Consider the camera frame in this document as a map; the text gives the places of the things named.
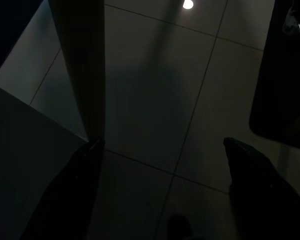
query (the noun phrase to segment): glossy floor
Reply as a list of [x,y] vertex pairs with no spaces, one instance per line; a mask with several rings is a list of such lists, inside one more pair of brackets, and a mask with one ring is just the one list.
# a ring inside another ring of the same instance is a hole
[[[105,1],[108,151],[88,239],[166,239],[175,213],[207,240],[237,239],[224,137],[266,154],[300,193],[300,150],[248,125],[274,0],[192,2]],[[56,36],[45,0],[0,87],[86,138]]]

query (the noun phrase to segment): tiled floor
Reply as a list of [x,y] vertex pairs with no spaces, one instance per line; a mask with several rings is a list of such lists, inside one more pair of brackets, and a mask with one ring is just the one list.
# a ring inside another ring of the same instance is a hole
[[[181,213],[207,240],[238,239],[224,137],[278,167],[284,146],[248,125],[274,0],[106,0],[106,152],[88,239],[166,239]],[[86,138],[45,0],[0,87]],[[284,175],[300,193],[300,150]]]

